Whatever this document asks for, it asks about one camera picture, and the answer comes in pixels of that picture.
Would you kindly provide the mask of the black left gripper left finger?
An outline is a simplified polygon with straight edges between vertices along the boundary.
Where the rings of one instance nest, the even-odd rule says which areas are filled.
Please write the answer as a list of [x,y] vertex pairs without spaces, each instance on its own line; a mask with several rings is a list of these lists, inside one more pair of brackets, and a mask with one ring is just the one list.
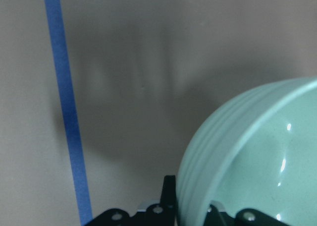
[[176,215],[176,176],[164,177],[159,204],[163,209],[162,226],[173,226]]

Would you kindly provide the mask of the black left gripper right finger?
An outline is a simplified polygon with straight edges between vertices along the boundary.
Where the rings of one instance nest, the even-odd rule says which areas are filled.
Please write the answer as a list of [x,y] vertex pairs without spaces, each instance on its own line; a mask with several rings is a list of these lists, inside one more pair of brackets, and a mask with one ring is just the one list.
[[211,201],[207,209],[203,226],[233,226],[235,219],[226,212],[218,201]]

